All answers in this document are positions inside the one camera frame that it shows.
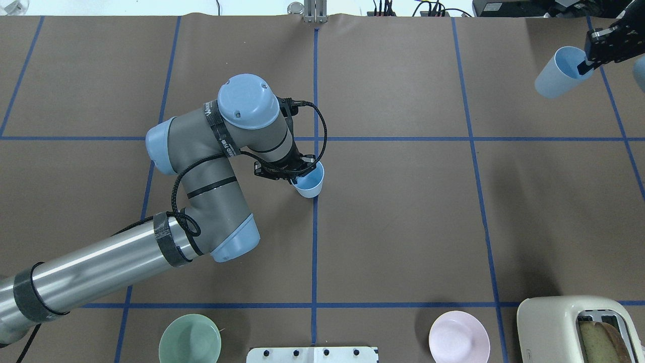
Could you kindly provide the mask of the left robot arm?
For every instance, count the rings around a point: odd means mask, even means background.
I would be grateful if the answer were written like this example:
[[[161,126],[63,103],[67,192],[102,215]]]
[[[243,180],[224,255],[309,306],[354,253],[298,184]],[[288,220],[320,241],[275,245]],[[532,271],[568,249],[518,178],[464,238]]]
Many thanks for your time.
[[[263,78],[239,74],[216,99],[152,127],[146,148],[160,173],[175,177],[168,210],[48,262],[2,279],[2,347],[31,329],[170,269],[210,255],[228,262],[260,242],[255,217],[230,159],[253,159],[253,174],[294,187],[319,168],[325,148],[302,154],[293,117],[315,103],[279,97]]]

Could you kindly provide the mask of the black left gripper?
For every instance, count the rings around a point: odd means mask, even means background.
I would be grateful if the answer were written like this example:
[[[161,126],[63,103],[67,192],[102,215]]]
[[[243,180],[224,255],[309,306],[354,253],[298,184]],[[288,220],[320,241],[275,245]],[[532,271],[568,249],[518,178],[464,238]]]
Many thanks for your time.
[[[272,124],[261,131],[272,136],[268,146],[255,146],[253,153],[261,159],[256,163],[255,174],[269,179],[295,181],[316,169],[318,157],[302,154],[293,137],[293,117],[299,108],[313,106],[309,101],[277,97],[279,112]]]

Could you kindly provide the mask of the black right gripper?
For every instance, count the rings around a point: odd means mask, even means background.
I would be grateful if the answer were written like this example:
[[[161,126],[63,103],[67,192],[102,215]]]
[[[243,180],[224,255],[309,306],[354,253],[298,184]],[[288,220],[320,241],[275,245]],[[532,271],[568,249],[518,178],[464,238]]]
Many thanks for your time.
[[[608,28],[587,32],[585,60],[578,66],[579,75],[587,76],[601,65],[616,64],[644,53],[644,1],[633,1]]]

